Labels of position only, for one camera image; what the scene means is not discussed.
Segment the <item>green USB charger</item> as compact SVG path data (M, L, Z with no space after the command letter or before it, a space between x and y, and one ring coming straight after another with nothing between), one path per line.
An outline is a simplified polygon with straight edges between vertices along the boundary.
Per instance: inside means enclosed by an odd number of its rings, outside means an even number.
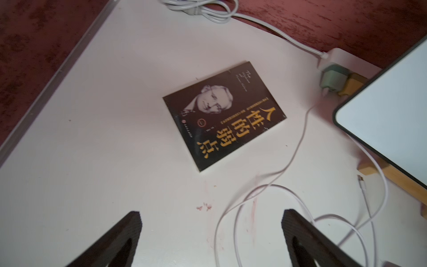
M340 65L331 65L322 71L320 87L330 92L340 92L350 75L350 70Z

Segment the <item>white power strip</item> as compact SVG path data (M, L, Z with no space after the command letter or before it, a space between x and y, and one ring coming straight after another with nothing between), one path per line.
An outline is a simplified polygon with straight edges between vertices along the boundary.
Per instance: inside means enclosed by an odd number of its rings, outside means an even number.
M341 66L348 69L350 73L357 73L367 79L372 79L382 70L380 67L339 48L334 48L321 56L318 70L324 71L333 65Z

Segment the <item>dark paperback book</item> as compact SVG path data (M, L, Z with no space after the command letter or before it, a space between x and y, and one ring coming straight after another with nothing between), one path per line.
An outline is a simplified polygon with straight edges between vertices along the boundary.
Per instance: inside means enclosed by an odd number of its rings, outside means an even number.
M287 118L249 61L163 100L199 171Z

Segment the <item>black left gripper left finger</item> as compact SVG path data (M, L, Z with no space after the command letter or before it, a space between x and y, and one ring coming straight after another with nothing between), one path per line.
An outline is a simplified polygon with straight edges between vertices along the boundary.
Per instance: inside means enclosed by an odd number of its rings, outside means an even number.
M138 211L131 211L92 244L70 267L130 267L142 230Z

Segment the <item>yellow USB charger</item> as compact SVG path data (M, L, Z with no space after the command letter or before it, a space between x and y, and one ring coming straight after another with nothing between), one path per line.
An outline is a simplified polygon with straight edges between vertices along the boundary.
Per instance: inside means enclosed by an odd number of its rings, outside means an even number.
M343 89L338 92L339 96L351 96L357 92L363 85L367 83L368 79L357 73L352 73L348 76Z

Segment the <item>wooden board stand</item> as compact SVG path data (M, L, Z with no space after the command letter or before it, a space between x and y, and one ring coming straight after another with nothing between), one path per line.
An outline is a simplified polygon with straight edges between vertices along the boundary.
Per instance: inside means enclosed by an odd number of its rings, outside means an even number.
M383 159L377 159L377 163L386 178L421 202L420 214L425 220L427 220L427 188L421 186ZM375 165L372 162L367 161L361 162L357 169L366 176L379 173L375 168Z

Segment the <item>white board black frame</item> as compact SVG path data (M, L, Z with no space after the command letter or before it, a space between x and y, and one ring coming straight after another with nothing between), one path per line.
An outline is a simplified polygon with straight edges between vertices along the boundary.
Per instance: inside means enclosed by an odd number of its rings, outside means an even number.
M334 124L427 186L427 39L423 37L333 113Z

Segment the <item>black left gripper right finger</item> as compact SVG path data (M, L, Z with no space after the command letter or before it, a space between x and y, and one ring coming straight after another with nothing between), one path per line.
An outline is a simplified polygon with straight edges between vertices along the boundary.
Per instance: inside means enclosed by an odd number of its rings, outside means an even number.
M281 227L294 267L314 267L316 264L321 267L360 265L294 209L284 211Z

